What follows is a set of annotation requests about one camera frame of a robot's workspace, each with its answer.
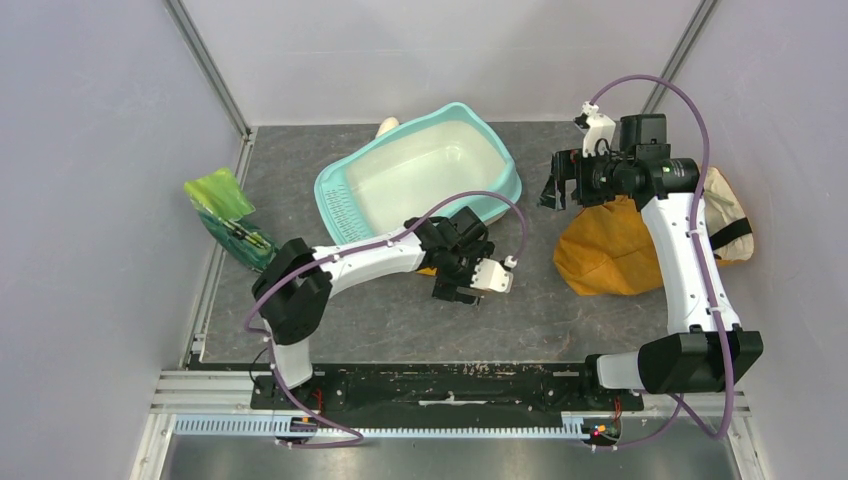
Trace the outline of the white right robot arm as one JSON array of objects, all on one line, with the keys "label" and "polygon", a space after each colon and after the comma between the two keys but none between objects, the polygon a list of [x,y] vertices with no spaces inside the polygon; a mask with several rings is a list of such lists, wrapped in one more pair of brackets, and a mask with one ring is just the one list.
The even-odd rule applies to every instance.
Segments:
[{"label": "white right robot arm", "polygon": [[742,328],[723,287],[697,195],[697,163],[675,158],[662,114],[614,122],[587,108],[574,120],[579,148],[558,151],[540,196],[560,210],[566,200],[600,206],[618,196],[634,200],[658,256],[667,300],[667,336],[637,351],[593,355],[577,382],[579,400],[601,409],[618,390],[651,394],[731,390],[764,350],[759,332]]}]

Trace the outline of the orange cloth bag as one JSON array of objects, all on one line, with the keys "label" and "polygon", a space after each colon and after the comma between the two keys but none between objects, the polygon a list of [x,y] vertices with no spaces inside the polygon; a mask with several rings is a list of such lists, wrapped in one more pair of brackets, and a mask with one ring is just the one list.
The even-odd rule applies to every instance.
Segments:
[{"label": "orange cloth bag", "polygon": [[[749,260],[755,239],[730,183],[711,167],[705,181],[709,242],[719,266]],[[558,239],[553,263],[581,296],[632,296],[663,286],[658,257],[633,200],[623,196],[584,208]]]}]

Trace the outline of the white toy radish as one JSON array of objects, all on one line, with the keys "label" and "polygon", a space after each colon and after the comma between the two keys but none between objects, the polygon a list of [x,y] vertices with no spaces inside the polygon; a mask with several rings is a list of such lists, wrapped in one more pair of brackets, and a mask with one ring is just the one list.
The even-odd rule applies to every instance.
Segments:
[{"label": "white toy radish", "polygon": [[399,125],[400,125],[400,121],[396,117],[386,118],[380,123],[378,130],[375,134],[375,137],[379,138],[379,137],[385,135],[386,133],[392,131],[393,129],[397,128]]}]

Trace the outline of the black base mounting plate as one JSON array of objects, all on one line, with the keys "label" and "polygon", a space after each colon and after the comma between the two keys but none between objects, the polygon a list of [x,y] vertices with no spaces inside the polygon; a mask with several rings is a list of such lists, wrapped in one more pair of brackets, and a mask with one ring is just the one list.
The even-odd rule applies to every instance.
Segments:
[{"label": "black base mounting plate", "polygon": [[324,363],[291,392],[354,429],[555,427],[564,412],[644,408],[601,389],[583,363]]}]

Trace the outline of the green litter bag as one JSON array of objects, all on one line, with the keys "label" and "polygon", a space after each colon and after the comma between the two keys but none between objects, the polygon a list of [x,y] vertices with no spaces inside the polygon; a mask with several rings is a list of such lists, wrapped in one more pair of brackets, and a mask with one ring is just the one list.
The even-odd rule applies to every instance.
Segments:
[{"label": "green litter bag", "polygon": [[[269,266],[279,246],[270,235],[249,220],[256,208],[245,196],[230,168],[223,167],[209,175],[187,181],[183,190],[206,230],[230,256],[257,273]],[[272,242],[272,248],[255,249],[239,242],[223,226],[225,220],[258,228]]]}]

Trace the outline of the black bag clip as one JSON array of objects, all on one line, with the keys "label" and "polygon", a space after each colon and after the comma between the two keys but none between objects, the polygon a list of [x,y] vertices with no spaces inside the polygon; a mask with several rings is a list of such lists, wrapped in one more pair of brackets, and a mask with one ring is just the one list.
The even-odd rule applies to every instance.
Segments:
[{"label": "black bag clip", "polygon": [[235,221],[225,220],[223,226],[229,234],[239,242],[249,245],[251,248],[269,250],[272,248],[272,242],[266,238],[264,233],[258,228]]}]

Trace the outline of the teal plastic litter box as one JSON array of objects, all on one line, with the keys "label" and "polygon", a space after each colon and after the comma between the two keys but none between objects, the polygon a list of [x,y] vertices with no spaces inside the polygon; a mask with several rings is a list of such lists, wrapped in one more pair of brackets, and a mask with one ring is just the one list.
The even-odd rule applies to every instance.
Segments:
[{"label": "teal plastic litter box", "polygon": [[325,167],[314,183],[319,213],[337,244],[391,232],[455,194],[461,199],[443,207],[440,215],[468,206],[491,223],[508,206],[488,194],[517,202],[522,191],[504,142],[461,102],[382,133]]}]

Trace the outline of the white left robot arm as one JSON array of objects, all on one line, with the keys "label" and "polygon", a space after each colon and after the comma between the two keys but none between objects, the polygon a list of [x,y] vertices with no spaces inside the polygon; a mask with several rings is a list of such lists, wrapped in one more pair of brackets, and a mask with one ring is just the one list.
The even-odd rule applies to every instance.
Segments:
[{"label": "white left robot arm", "polygon": [[485,291],[510,287],[511,274],[493,252],[487,226],[468,207],[451,217],[411,218],[388,234],[341,246],[286,242],[252,286],[279,376],[276,396],[295,409],[311,401],[309,339],[334,296],[387,275],[433,269],[434,298],[474,304]]}]

